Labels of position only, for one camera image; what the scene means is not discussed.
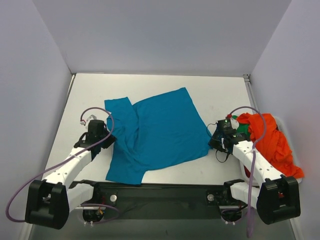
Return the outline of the blue t-shirt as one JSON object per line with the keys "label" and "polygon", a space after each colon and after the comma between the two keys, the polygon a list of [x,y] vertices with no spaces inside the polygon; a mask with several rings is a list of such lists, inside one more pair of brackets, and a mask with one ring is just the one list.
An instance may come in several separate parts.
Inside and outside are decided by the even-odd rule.
{"label": "blue t-shirt", "polygon": [[207,127],[186,88],[132,104],[128,97],[104,102],[116,141],[107,181],[139,185],[147,171],[205,157]]}

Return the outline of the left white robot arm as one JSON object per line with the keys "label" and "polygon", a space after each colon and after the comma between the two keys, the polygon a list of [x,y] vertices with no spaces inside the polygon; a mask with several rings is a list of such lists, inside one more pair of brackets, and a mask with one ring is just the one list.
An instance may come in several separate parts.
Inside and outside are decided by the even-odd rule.
{"label": "left white robot arm", "polygon": [[96,181],[75,178],[102,149],[110,147],[116,138],[104,121],[91,120],[85,132],[67,157],[67,162],[43,180],[33,180],[28,188],[25,221],[52,229],[61,229],[70,212],[81,204],[95,206],[102,201]]}

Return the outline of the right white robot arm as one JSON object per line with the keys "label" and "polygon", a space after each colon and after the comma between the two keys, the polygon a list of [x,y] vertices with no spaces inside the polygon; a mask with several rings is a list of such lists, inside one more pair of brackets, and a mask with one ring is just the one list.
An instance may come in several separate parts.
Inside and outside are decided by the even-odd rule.
{"label": "right white robot arm", "polygon": [[229,118],[219,120],[209,146],[231,154],[247,169],[252,180],[237,179],[224,183],[222,200],[227,204],[242,201],[257,210],[267,225],[299,217],[299,182],[273,167],[244,133],[237,132]]}

